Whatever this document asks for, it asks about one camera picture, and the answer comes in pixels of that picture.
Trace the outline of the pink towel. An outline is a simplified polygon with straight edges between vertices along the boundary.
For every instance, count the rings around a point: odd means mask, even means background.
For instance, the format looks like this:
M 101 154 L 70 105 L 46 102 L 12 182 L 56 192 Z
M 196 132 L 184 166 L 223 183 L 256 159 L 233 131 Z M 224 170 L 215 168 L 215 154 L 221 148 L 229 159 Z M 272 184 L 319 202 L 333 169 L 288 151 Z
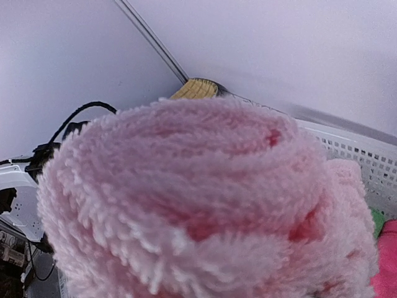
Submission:
M 356 161 L 232 99 L 162 100 L 72 133 L 38 214 L 76 297 L 373 297 Z

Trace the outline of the white plastic basket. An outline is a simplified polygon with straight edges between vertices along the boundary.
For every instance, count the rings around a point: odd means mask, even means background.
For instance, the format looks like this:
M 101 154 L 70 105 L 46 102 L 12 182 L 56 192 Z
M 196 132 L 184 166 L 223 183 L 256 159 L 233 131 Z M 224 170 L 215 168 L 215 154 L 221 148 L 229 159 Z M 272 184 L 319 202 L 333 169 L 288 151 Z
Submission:
M 297 122 L 321 142 L 329 158 L 358 162 L 367 204 L 386 219 L 396 218 L 396 146 L 327 125 Z

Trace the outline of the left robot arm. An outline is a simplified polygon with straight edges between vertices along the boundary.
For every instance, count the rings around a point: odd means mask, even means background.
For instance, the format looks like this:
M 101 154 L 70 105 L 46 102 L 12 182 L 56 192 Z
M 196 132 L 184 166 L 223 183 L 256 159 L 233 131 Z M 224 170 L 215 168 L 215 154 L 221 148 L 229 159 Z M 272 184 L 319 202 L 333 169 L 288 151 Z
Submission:
M 51 139 L 38 145 L 30 156 L 9 158 L 1 161 L 1 229 L 33 245 L 44 253 L 53 253 L 53 248 L 43 231 L 37 215 L 38 177 L 44 165 L 53 157 L 61 145 L 56 139 L 64 140 L 71 132 L 80 131 L 86 121 L 73 122 L 82 111 L 90 107 L 102 107 L 111 113 L 116 108 L 108 103 L 94 101 L 77 108 L 53 134 Z

